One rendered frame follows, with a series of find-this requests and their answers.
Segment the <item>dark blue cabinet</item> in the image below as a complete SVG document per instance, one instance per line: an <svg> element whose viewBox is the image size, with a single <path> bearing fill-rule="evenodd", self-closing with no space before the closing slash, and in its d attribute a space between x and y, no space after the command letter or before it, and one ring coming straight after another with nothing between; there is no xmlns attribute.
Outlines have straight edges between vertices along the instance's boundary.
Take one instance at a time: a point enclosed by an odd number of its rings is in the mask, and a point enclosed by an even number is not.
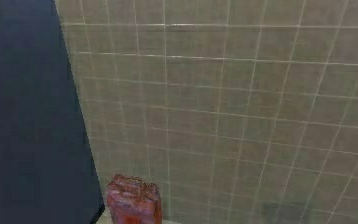
<svg viewBox="0 0 358 224"><path fill-rule="evenodd" d="M54 0L0 0L0 224L96 224L104 201Z"/></svg>

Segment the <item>red toaster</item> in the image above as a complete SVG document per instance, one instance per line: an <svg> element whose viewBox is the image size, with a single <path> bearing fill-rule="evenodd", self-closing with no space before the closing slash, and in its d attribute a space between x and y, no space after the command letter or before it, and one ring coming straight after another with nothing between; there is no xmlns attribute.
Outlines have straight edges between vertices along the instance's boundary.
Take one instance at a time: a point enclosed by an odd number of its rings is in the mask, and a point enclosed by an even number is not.
<svg viewBox="0 0 358 224"><path fill-rule="evenodd" d="M107 185L113 224L162 224L159 187L139 177L116 174Z"/></svg>

